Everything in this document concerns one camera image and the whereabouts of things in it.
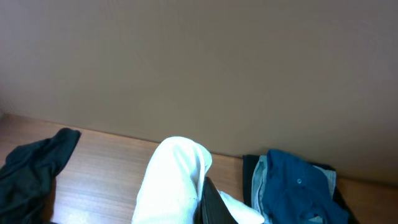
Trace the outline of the white t-shirt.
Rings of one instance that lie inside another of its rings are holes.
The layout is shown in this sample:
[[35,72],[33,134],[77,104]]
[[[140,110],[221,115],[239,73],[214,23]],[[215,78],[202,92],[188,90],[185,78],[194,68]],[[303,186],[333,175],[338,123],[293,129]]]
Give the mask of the white t-shirt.
[[[164,139],[153,153],[137,195],[133,223],[195,224],[207,172],[210,152],[191,139]],[[254,209],[219,191],[237,223],[264,223]]]

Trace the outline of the black t-shirt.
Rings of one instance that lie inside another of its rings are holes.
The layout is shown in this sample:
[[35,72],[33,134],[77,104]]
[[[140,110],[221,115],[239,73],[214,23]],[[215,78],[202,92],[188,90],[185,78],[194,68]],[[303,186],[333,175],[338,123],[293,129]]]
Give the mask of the black t-shirt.
[[67,165],[81,132],[60,129],[52,138],[16,147],[1,167],[1,223],[46,223],[45,199]]

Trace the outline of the black folded garment under jeans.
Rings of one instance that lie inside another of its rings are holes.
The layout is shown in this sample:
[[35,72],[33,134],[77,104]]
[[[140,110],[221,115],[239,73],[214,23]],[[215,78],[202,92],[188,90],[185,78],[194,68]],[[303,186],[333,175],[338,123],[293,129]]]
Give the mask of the black folded garment under jeans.
[[[254,169],[260,159],[258,155],[243,155],[243,201],[244,204],[251,207],[251,193],[252,193],[252,177]],[[336,202],[343,210],[349,213],[349,224],[359,224],[358,219],[353,214],[352,210],[346,204],[342,194],[337,187],[334,187],[333,201]]]

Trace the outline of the light blue denim jeans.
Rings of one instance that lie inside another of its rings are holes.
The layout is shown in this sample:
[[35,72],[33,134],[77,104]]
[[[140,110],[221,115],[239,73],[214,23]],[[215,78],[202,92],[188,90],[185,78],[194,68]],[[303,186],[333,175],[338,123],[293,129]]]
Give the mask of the light blue denim jeans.
[[[315,168],[321,170],[328,180],[328,188],[330,196],[332,197],[336,187],[336,172],[330,169],[324,169],[313,165]],[[259,212],[265,219],[265,224],[272,224],[272,220],[263,212],[263,207],[260,205],[261,196],[266,185],[267,174],[267,156],[260,156],[254,168],[251,185],[251,207]]]

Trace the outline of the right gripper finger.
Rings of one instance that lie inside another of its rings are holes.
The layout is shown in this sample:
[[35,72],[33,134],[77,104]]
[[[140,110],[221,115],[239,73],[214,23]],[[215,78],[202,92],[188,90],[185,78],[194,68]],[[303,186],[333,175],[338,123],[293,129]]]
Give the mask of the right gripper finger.
[[209,177],[205,177],[200,204],[195,211],[195,224],[238,224]]

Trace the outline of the dark blue folded garment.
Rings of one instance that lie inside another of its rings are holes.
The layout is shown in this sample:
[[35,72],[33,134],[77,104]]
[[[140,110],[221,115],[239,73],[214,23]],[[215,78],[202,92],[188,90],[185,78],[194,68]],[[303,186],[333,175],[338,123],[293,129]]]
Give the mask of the dark blue folded garment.
[[273,223],[344,224],[349,213],[333,201],[326,175],[287,152],[267,153],[267,175],[261,203]]

